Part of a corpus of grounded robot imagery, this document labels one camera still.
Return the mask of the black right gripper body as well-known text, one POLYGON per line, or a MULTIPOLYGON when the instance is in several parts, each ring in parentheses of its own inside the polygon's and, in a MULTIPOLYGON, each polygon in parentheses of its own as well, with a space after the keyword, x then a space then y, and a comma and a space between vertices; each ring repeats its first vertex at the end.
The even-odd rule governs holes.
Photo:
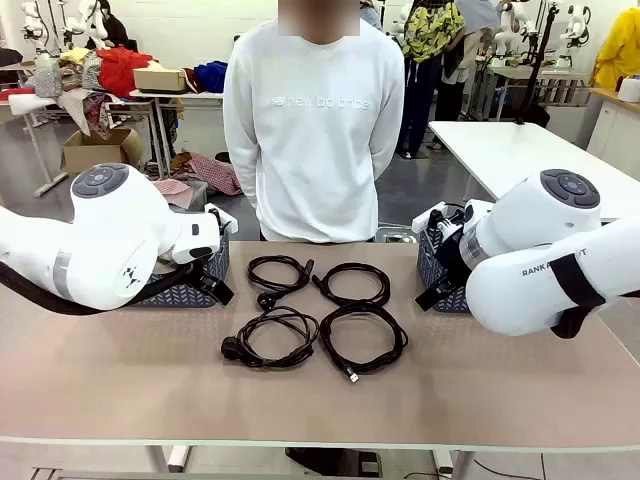
POLYGON ((471 269, 460 253, 462 237, 463 231, 457 230, 447 237, 436 251, 435 257, 444 269, 435 286, 438 299, 446 299, 456 290, 464 287, 471 274, 471 269))

